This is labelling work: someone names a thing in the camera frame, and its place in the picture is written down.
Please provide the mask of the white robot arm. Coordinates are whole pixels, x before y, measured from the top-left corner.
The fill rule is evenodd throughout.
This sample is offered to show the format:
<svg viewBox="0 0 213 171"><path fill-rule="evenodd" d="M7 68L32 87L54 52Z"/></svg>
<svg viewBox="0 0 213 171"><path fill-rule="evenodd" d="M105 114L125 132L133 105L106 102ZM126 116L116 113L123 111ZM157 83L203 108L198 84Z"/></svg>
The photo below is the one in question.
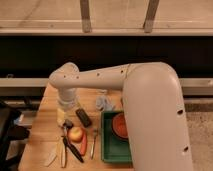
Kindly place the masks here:
<svg viewBox="0 0 213 171"><path fill-rule="evenodd" d="M80 72L69 62L49 76L59 100L73 88L120 90L135 171L194 171L182 88L163 62Z"/></svg>

